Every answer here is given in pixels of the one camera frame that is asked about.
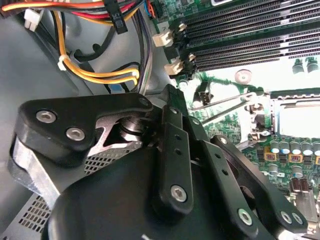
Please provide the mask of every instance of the cable tie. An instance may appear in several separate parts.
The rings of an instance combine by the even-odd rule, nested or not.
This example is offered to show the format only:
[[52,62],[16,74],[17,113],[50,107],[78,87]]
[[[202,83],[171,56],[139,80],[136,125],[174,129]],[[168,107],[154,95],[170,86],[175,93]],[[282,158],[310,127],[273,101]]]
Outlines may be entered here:
[[60,71],[67,71],[65,65],[64,65],[64,60],[65,59],[69,59],[70,60],[70,57],[66,54],[63,54],[59,57],[59,61],[58,61],[58,67],[60,69]]

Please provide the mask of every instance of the red wire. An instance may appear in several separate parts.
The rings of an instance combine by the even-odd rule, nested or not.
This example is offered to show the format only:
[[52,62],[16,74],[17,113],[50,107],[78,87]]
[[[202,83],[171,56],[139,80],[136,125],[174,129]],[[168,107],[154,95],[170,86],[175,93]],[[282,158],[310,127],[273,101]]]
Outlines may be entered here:
[[[134,2],[120,7],[121,12],[126,12],[126,11],[128,11],[133,5],[135,5]],[[77,11],[73,11],[72,13],[73,13],[74,15],[77,15],[77,16],[80,16],[80,17],[89,18],[89,19],[105,19],[105,18],[109,18],[109,17],[110,17],[110,16],[109,16],[109,13],[90,14],[90,13],[77,12]]]

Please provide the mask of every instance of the power connector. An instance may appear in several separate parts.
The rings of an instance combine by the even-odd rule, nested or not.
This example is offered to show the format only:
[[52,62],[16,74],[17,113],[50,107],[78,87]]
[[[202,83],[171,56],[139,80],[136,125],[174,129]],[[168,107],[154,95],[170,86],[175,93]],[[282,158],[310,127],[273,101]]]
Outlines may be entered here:
[[26,9],[24,12],[24,27],[34,32],[38,27],[44,10],[32,10],[30,8]]

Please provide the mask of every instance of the ram slot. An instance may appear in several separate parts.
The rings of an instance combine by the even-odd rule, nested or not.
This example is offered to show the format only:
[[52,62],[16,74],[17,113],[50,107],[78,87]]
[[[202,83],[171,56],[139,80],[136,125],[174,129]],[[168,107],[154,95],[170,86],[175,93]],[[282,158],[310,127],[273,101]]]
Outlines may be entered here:
[[297,5],[306,5],[307,3],[316,2],[316,0],[302,0],[302,1],[272,1],[265,4],[261,4],[252,8],[245,8],[241,11],[223,14],[220,16],[215,16],[208,18],[207,20],[200,21],[194,24],[187,24],[187,30],[189,33],[196,32],[199,30],[213,28],[221,24],[227,24],[234,21],[239,21],[243,19],[252,18],[258,15],[265,15],[270,12],[281,11],[285,9],[290,9]]
[[209,62],[207,62],[207,64],[202,63],[202,66],[198,66],[197,64],[197,69],[200,72],[206,72],[206,71],[216,70],[216,69],[224,69],[224,68],[239,67],[244,65],[275,62],[275,61],[279,61],[280,59],[307,58],[315,55],[320,55],[320,45],[318,46],[318,48],[309,46],[309,47],[301,48],[300,51],[290,51],[286,54],[276,54],[275,52],[273,52],[272,55],[264,55],[256,58],[251,58],[251,57],[242,58],[242,59],[238,58],[235,61],[220,60],[213,64],[210,64]]
[[[239,24],[232,24],[234,28],[228,29],[230,26],[225,25],[219,26],[218,28],[208,29],[207,31],[199,31],[197,34],[199,36],[194,37],[190,40],[190,46],[203,45],[212,41],[224,41],[230,38],[238,38],[247,37],[251,35],[255,35],[256,32],[266,33],[272,30],[277,30],[280,28],[291,27],[292,25],[299,23],[311,23],[312,21],[319,20],[320,17],[320,3],[312,4],[309,6],[308,10],[294,13],[292,15],[286,15],[281,17],[276,17],[273,19],[269,19],[266,21],[254,22],[249,21],[250,24],[246,26],[240,26]],[[188,37],[194,36],[194,33],[190,33]]]
[[316,33],[316,31],[305,31],[304,35],[293,38],[290,38],[289,35],[265,38],[261,40],[235,44],[232,46],[212,48],[207,50],[206,54],[202,55],[201,52],[205,51],[195,52],[194,55],[196,55],[196,62],[200,63],[221,58],[245,55],[248,53],[253,54],[267,50],[283,49],[285,51],[286,47],[288,46],[293,47],[320,42],[320,28],[317,29],[317,32],[318,33]]

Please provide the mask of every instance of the ventilation grille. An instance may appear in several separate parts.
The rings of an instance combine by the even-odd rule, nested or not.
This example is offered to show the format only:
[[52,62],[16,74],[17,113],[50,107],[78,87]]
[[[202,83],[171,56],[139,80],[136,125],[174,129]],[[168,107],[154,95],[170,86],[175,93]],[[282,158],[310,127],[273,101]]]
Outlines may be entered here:
[[20,219],[19,224],[22,226],[42,233],[45,223],[50,216],[51,211],[41,196],[37,196],[32,205]]
[[[140,148],[141,145],[141,142],[134,142],[131,146],[126,148],[112,148],[90,156],[85,161],[84,172],[86,175],[90,175],[124,155]],[[21,216],[18,223],[29,230],[39,233],[40,239],[40,234],[44,230],[44,226],[50,213],[51,211],[46,205],[45,200],[41,196],[37,196],[27,211]]]

